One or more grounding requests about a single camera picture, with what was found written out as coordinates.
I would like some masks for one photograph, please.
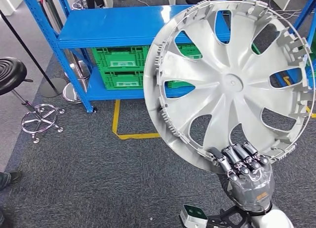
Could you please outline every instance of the hubcap spoke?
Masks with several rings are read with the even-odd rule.
[[[187,26],[184,31],[202,53],[203,59],[212,68],[221,71],[229,66],[226,45],[217,40],[208,21],[201,20]]]
[[[172,123],[178,129],[188,129],[195,118],[210,114],[210,102],[216,101],[221,95],[218,85],[206,89],[194,89],[180,98],[167,98],[166,110]]]
[[[180,80],[203,88],[219,81],[219,73],[203,60],[185,58],[171,51],[166,53],[160,69],[163,70],[160,79],[163,82]]]
[[[267,81],[249,85],[245,94],[249,100],[256,102],[262,108],[287,116],[292,112],[294,92],[291,89],[280,89],[270,86]]]
[[[247,74],[249,81],[256,81],[269,79],[272,74],[293,68],[295,66],[289,66],[282,49],[275,40],[262,54],[252,54],[243,71]]]
[[[247,58],[255,33],[254,20],[237,13],[233,14],[231,24],[231,40],[228,44],[231,67],[238,68]]]
[[[235,102],[238,119],[248,141],[258,150],[265,150],[274,142],[274,135],[262,121],[262,108],[247,98]]]
[[[230,144],[231,132],[238,124],[235,104],[231,96],[222,95],[218,104],[213,105],[212,119],[203,141],[203,149],[215,147],[222,150]]]

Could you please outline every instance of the green plastic crate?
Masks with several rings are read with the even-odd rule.
[[[134,72],[103,72],[101,71],[102,80],[107,90],[120,90],[120,89],[142,89],[143,88],[143,71]]]
[[[181,54],[192,59],[200,59],[202,54],[194,44],[178,44],[178,48]]]
[[[144,71],[149,46],[91,48],[99,71]]]
[[[194,44],[178,44],[178,48],[184,56],[192,58],[192,59],[200,59],[202,54]],[[185,81],[169,81],[168,88],[178,88],[181,86],[192,86],[188,82]]]

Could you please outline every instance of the shoe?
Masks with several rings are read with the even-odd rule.
[[[0,228],[13,228],[13,222],[8,214],[4,214],[3,210],[0,210]]]
[[[21,171],[12,171],[12,172],[9,172],[9,174],[11,175],[11,181],[9,184],[17,183],[18,181],[20,181],[20,179],[22,176]]]
[[[5,218],[5,221],[0,226],[0,228],[13,228],[13,225],[11,221]]]

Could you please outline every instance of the yellow line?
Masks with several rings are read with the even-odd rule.
[[[290,77],[289,76],[285,76],[285,77],[283,77],[283,80],[288,85],[288,86],[290,86],[290,85],[291,85],[291,83],[290,82]]]
[[[289,81],[290,77],[289,76],[285,76],[283,77],[283,80],[287,84],[287,85],[290,85],[290,82]],[[308,106],[306,106],[306,111],[308,113],[311,112],[311,109]],[[311,115],[311,118],[316,118],[316,113],[313,113]]]
[[[120,100],[116,100],[114,105],[114,114],[113,115],[112,132],[122,140],[125,139],[147,139],[147,138],[160,138],[159,133],[141,133],[141,134],[117,134],[117,126],[119,125]]]

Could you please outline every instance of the cable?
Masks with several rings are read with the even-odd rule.
[[[147,2],[144,2],[144,1],[141,1],[141,0],[137,0],[137,1],[141,2],[141,3],[146,4],[147,6],[149,6]]]

